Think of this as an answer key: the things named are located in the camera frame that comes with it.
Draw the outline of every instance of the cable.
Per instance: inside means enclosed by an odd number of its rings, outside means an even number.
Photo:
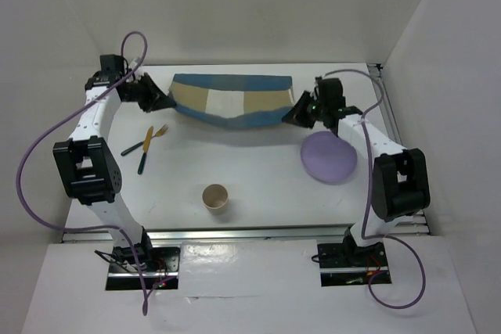
[[[75,233],[75,232],[88,232],[88,231],[95,231],[95,230],[117,230],[119,231],[123,236],[124,239],[127,241],[128,245],[131,247],[132,251],[132,256],[134,257],[134,262],[138,266],[138,274],[139,274],[139,282],[141,284],[141,290],[142,290],[142,295],[143,295],[143,303],[142,303],[142,314],[147,315],[148,314],[148,296],[152,293],[147,292],[146,290],[146,283],[144,281],[144,277],[142,275],[142,270],[140,267],[139,263],[139,257],[137,254],[137,251],[135,250],[134,243],[131,241],[131,238],[127,235],[127,233],[122,230],[120,227],[115,226],[115,225],[100,225],[100,226],[91,226],[91,227],[81,227],[81,228],[68,228],[68,227],[63,227],[63,226],[58,226],[57,224],[51,224],[48,223],[47,221],[43,220],[40,218],[31,208],[28,202],[26,201],[26,198],[24,197],[23,194],[23,187],[22,187],[22,178],[23,178],[23,170],[24,166],[26,165],[26,162],[30,155],[33,153],[33,150],[40,144],[42,140],[44,140],[47,136],[49,136],[51,133],[53,133],[57,128],[61,127],[62,125],[66,124],[68,121],[74,119],[76,116],[80,115],[84,111],[88,110],[90,107],[94,106],[99,100],[103,99],[106,97],[108,94],[110,94],[111,91],[116,89],[118,86],[122,85],[124,82],[126,82],[127,79],[132,76],[137,69],[142,65],[144,62],[144,59],[146,58],[146,52],[148,51],[148,41],[146,40],[146,37],[143,33],[140,31],[132,31],[128,33],[125,37],[124,40],[122,41],[121,44],[121,55],[124,55],[124,46],[125,42],[131,37],[132,35],[138,35],[139,37],[142,38],[142,41],[144,43],[144,48],[142,51],[141,58],[138,61],[138,64],[134,67],[133,70],[130,72],[127,72],[119,81],[111,85],[107,90],[105,90],[101,95],[99,95],[97,98],[92,100],[90,103],[87,105],[81,107],[79,110],[76,110],[74,113],[72,113],[70,116],[62,119],[59,123],[56,125],[50,127],[47,131],[42,133],[37,139],[34,140],[34,142],[28,147],[27,151],[24,153],[23,158],[21,158],[21,161],[19,163],[19,166],[17,168],[17,173],[16,173],[16,191],[17,191],[17,196],[19,197],[19,201],[21,202],[21,205],[23,208],[26,210],[28,215],[32,217],[35,221],[37,221],[39,224],[42,224],[43,226],[50,228],[52,230],[60,231],[60,232],[69,232],[69,233]]]
[[[413,254],[413,256],[416,258],[417,263],[420,266],[421,278],[422,278],[422,281],[423,281],[422,284],[421,284],[420,293],[416,297],[416,299],[414,299],[410,303],[404,304],[404,305],[391,305],[391,304],[385,303],[379,297],[377,297],[376,294],[374,293],[373,287],[372,287],[372,282],[373,282],[374,278],[376,278],[378,275],[380,275],[383,271],[379,272],[377,274],[372,275],[370,277],[367,285],[369,286],[369,292],[372,295],[372,297],[375,299],[376,302],[378,302],[382,306],[384,306],[386,308],[391,308],[391,309],[406,309],[406,308],[410,308],[410,307],[416,305],[421,300],[421,298],[424,295],[424,290],[426,289],[426,273],[424,271],[423,262],[421,261],[419,255],[414,250],[414,248],[412,248],[407,242],[404,242],[403,240],[401,240],[399,238],[396,238],[396,237],[394,237],[392,235],[379,235],[379,234],[369,235],[369,236],[366,235],[367,221],[369,220],[369,212],[370,212],[370,206],[371,206],[371,203],[372,203],[372,195],[373,195],[373,150],[372,150],[372,147],[370,145],[369,132],[367,131],[366,116],[367,116],[367,114],[369,112],[371,112],[372,110],[374,110],[376,107],[378,107],[383,102],[383,99],[384,99],[384,90],[383,90],[383,88],[382,88],[382,86],[381,86],[381,84],[379,83],[378,80],[376,80],[374,77],[372,77],[371,75],[369,75],[369,74],[367,74],[367,73],[365,73],[365,72],[363,72],[361,70],[354,70],[352,68],[345,68],[345,69],[342,69],[342,70],[333,70],[332,72],[328,72],[328,73],[324,74],[323,76],[325,78],[325,77],[331,76],[333,74],[343,74],[343,73],[361,74],[362,76],[365,76],[365,77],[369,78],[377,86],[377,88],[379,89],[379,92],[380,92],[380,98],[376,101],[376,103],[374,103],[371,107],[369,107],[367,110],[365,110],[363,112],[363,114],[362,114],[362,129],[363,129],[363,134],[364,134],[364,136],[366,138],[367,160],[368,160],[368,166],[369,166],[369,184],[368,184],[368,188],[367,188],[366,210],[364,212],[363,223],[362,223],[362,239],[364,239],[364,240],[370,240],[370,239],[383,239],[383,238],[386,238],[386,239],[395,240],[396,242],[401,243],[408,250],[410,250],[411,253]]]

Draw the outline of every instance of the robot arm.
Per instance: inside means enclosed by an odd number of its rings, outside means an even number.
[[[101,71],[85,85],[86,103],[126,74],[121,56],[101,56],[100,60]],[[167,97],[148,74],[140,74],[85,111],[70,137],[64,142],[57,142],[52,153],[66,194],[86,205],[103,224],[123,229],[135,244],[143,262],[150,258],[151,241],[121,198],[121,172],[106,143],[111,122],[122,102],[137,102],[145,112],[176,106],[175,101]],[[110,230],[110,234],[115,255],[134,264],[131,249],[121,233]]]
[[[366,224],[366,238],[386,235],[406,215],[413,215],[430,204],[430,192],[424,154],[419,149],[408,150],[390,140],[370,122],[362,119],[362,111],[346,107],[341,81],[317,77],[314,92],[304,92],[283,122],[313,128],[316,121],[336,136],[349,142],[367,158],[365,122],[373,158],[373,190],[371,208]],[[359,249],[372,246],[380,239],[362,238],[361,219],[348,231]]]

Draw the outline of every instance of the knife handle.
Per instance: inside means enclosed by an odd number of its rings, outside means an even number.
[[[146,163],[146,153],[142,154],[141,157],[141,162],[139,162],[139,168],[138,168],[138,174],[142,174],[142,171],[144,170],[144,164]]]
[[[144,141],[138,142],[137,144],[131,146],[130,148],[124,150],[122,153],[120,153],[121,156],[126,156],[129,153],[132,153],[134,150],[137,148],[141,147],[142,144],[144,144]]]

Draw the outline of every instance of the fork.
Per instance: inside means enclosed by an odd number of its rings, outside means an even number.
[[[153,135],[152,138],[155,138],[155,137],[160,137],[160,136],[163,136],[165,135],[165,132],[167,132],[167,129],[168,129],[168,126],[166,124],[164,124],[164,126],[162,128],[160,128],[157,133],[155,133]],[[134,150],[140,148],[142,146],[142,144],[144,143],[144,141],[141,141],[141,142],[138,142],[137,144],[131,146],[130,148],[124,150],[122,153],[120,153],[121,156],[126,156],[128,155],[129,153],[132,153]]]

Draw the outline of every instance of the purple plate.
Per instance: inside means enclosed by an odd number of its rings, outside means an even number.
[[[301,161],[306,171],[325,183],[346,180],[357,166],[357,152],[330,131],[309,135],[301,146]]]

